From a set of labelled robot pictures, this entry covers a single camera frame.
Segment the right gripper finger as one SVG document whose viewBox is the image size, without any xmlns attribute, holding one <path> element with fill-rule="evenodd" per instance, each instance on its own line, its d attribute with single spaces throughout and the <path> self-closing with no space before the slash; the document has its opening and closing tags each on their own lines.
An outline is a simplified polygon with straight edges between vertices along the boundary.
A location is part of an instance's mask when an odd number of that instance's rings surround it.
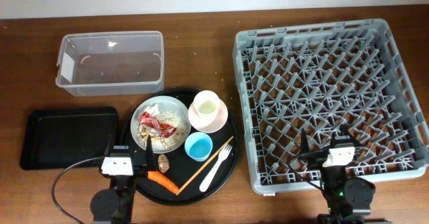
<svg viewBox="0 0 429 224">
<path fill-rule="evenodd" d="M 348 128 L 345 125 L 340 125 L 339 129 L 340 129 L 343 137 L 346 137 L 346 140 L 348 142 L 352 143 L 354 147 L 361 147 L 362 146 L 361 143 L 355 137 L 353 137 L 350 134 Z"/>
<path fill-rule="evenodd" d="M 301 129 L 300 155 L 308 156 L 310 153 L 308 139 L 304 128 Z"/>
</svg>

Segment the rice and peanut shells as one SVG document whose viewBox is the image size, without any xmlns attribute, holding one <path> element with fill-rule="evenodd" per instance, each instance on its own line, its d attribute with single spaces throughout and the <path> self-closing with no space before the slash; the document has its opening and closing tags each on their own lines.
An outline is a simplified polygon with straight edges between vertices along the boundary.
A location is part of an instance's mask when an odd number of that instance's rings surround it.
<svg viewBox="0 0 429 224">
<path fill-rule="evenodd" d="M 146 141 L 151 138 L 152 150 L 166 153 L 182 145 L 190 133 L 190 124 L 185 118 L 173 111 L 144 111 L 137 120 L 137 142 L 146 149 Z"/>
</svg>

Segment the red snack wrapper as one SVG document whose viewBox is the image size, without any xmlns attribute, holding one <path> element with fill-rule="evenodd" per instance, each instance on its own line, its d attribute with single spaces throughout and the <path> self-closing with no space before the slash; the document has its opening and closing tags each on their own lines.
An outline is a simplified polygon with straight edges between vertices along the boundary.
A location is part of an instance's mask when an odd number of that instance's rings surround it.
<svg viewBox="0 0 429 224">
<path fill-rule="evenodd" d="M 176 127 L 169 125 L 167 123 L 163 123 L 146 112 L 144 112 L 137 121 L 139 124 L 138 132 L 141 135 L 152 134 L 156 136 L 170 137 L 177 130 Z"/>
</svg>

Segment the grey plate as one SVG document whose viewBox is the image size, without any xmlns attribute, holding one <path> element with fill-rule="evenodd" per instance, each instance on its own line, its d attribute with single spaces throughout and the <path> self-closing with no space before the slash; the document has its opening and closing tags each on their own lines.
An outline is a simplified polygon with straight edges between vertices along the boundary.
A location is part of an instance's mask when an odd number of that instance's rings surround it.
<svg viewBox="0 0 429 224">
<path fill-rule="evenodd" d="M 173 112 L 177 112 L 177 113 L 181 114 L 185 118 L 185 120 L 187 120 L 189 122 L 188 117 L 187 117 L 188 109 L 177 98 L 167 97 L 167 96 L 158 96 L 158 97 L 152 97 L 152 98 L 144 101 L 143 103 L 141 103 L 135 109 L 135 111 L 133 112 L 133 115 L 131 117 L 131 121 L 130 121 L 131 137 L 133 138 L 133 141 L 140 148 L 142 148 L 142 144 L 138 143 L 137 142 L 137 138 L 135 137 L 135 134 L 137 133 L 137 130 L 136 130 L 136 128 L 137 128 L 137 120 L 140 117 L 140 115 L 144 112 L 145 108 L 147 106 L 150 106 L 150 105 L 153 105 L 153 104 L 158 104 L 160 112 L 161 111 L 173 111 Z"/>
</svg>

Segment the light blue cup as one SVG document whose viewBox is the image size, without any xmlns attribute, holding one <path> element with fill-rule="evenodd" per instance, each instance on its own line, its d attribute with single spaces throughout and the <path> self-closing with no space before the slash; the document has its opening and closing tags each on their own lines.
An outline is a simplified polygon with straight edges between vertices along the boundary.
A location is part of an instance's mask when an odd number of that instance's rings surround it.
<svg viewBox="0 0 429 224">
<path fill-rule="evenodd" d="M 187 137 L 184 149 L 193 160 L 203 162 L 208 159 L 212 152 L 212 140 L 206 133 L 195 132 Z"/>
</svg>

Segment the white plastic fork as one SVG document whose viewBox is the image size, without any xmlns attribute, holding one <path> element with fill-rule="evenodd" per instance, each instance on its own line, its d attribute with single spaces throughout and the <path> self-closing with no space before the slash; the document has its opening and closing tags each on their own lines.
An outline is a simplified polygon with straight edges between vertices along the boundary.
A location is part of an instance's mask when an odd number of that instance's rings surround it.
<svg viewBox="0 0 429 224">
<path fill-rule="evenodd" d="M 208 174 L 205 176 L 204 180 L 200 183 L 200 186 L 199 186 L 200 192 L 207 191 L 213 178 L 215 177 L 215 174 L 217 173 L 217 170 L 219 169 L 222 162 L 228 158 L 231 150 L 232 150 L 232 146 L 227 145 L 219 152 L 218 159 L 215 162 L 214 166 L 210 169 Z"/>
</svg>

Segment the pink bowl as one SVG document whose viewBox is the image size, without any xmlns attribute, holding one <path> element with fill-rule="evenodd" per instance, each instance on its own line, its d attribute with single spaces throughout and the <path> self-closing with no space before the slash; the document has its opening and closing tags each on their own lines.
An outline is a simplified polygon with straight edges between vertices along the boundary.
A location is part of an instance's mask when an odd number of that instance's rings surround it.
<svg viewBox="0 0 429 224">
<path fill-rule="evenodd" d="M 198 116 L 196 109 L 194 108 L 194 103 L 191 103 L 188 109 L 188 120 L 193 126 L 193 128 L 197 131 L 201 131 L 204 133 L 214 133 L 220 130 L 227 122 L 228 119 L 228 109 L 225 103 L 220 100 L 220 107 L 215 119 L 209 123 L 208 125 L 203 126 L 202 120 Z"/>
</svg>

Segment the wooden chopstick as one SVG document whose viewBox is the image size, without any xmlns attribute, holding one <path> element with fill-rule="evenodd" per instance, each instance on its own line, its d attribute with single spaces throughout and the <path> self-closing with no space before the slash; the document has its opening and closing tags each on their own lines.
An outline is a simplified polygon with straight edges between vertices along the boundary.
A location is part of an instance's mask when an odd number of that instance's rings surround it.
<svg viewBox="0 0 429 224">
<path fill-rule="evenodd" d="M 232 135 L 180 188 L 179 192 L 176 195 L 179 195 L 199 174 L 202 172 L 206 166 L 214 160 L 215 157 L 219 155 L 221 151 L 223 151 L 229 142 L 234 138 Z"/>
</svg>

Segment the white cup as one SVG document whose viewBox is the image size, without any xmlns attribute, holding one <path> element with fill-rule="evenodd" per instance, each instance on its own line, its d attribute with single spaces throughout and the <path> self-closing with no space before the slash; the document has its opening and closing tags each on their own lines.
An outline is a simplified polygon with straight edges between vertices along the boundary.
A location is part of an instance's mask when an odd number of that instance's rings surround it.
<svg viewBox="0 0 429 224">
<path fill-rule="evenodd" d="M 194 98 L 197 115 L 204 121 L 212 121 L 219 112 L 221 101 L 219 96 L 209 90 L 200 91 Z"/>
</svg>

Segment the white tissue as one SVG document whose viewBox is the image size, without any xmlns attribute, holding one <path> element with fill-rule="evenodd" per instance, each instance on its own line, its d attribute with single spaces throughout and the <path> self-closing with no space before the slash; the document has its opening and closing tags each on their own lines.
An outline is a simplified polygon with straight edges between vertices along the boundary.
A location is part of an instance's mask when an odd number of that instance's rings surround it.
<svg viewBox="0 0 429 224">
<path fill-rule="evenodd" d="M 158 104 L 153 104 L 150 106 L 147 106 L 144 110 L 146 113 L 150 114 L 152 117 L 155 117 L 160 113 Z"/>
</svg>

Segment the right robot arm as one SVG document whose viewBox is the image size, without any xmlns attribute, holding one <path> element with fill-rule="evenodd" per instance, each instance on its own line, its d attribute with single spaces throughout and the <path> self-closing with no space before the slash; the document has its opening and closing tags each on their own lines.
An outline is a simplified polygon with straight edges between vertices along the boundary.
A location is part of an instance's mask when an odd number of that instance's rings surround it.
<svg viewBox="0 0 429 224">
<path fill-rule="evenodd" d="M 327 214 L 319 214 L 317 223 L 364 223 L 370 215 L 375 185 L 360 177 L 347 175 L 346 167 L 357 161 L 361 144 L 341 125 L 340 135 L 330 139 L 328 146 L 310 151 L 308 138 L 301 131 L 299 160 L 311 170 L 320 172 L 318 187 L 328 206 Z"/>
</svg>

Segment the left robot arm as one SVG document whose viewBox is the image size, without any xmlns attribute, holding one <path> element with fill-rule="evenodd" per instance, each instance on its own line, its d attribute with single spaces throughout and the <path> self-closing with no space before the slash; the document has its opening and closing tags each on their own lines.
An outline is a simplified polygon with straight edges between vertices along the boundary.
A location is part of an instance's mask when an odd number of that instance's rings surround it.
<svg viewBox="0 0 429 224">
<path fill-rule="evenodd" d="M 92 198 L 90 210 L 94 223 L 130 223 L 138 178 L 148 178 L 157 170 L 151 138 L 145 143 L 145 164 L 139 166 L 127 153 L 128 146 L 114 146 L 103 158 L 100 173 L 110 180 L 107 189 Z"/>
</svg>

